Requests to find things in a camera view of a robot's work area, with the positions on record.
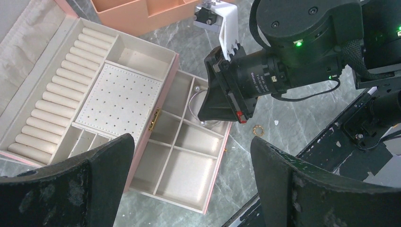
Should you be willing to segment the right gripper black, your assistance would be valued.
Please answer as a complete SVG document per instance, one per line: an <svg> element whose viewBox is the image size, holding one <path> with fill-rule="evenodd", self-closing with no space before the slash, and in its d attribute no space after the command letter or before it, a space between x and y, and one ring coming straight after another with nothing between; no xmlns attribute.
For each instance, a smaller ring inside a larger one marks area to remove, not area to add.
<svg viewBox="0 0 401 227"><path fill-rule="evenodd" d="M288 90L286 66L266 49L246 54L239 47L227 61L221 47L216 47L204 64L208 90L197 114L201 121L247 122L258 97Z"/></svg>

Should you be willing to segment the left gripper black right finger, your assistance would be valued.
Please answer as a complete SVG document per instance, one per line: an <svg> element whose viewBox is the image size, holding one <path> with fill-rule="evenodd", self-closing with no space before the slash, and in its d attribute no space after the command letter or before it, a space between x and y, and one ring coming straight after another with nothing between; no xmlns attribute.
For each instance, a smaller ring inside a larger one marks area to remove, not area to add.
<svg viewBox="0 0 401 227"><path fill-rule="evenodd" d="M250 146L264 223L268 227L398 227L400 188L333 174L267 141Z"/></svg>

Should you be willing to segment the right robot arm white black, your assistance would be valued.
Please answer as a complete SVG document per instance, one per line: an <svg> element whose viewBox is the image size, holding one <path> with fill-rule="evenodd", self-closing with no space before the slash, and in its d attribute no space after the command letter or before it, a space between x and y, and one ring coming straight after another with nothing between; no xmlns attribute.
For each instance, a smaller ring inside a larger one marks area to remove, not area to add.
<svg viewBox="0 0 401 227"><path fill-rule="evenodd" d="M220 42L204 60L209 87L201 121L245 123L258 97L284 101L290 89L338 81L346 66L356 89L401 88L398 0L256 0L249 30L262 49L251 54L239 43L236 5L205 0L194 16Z"/></svg>

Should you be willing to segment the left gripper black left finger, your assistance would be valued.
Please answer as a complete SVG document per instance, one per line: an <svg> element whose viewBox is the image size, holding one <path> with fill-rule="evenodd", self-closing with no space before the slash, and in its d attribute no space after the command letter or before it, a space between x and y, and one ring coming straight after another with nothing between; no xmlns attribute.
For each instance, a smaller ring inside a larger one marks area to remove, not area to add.
<svg viewBox="0 0 401 227"><path fill-rule="evenodd" d="M1 226L113 226L134 150L126 133L57 164L1 177Z"/></svg>

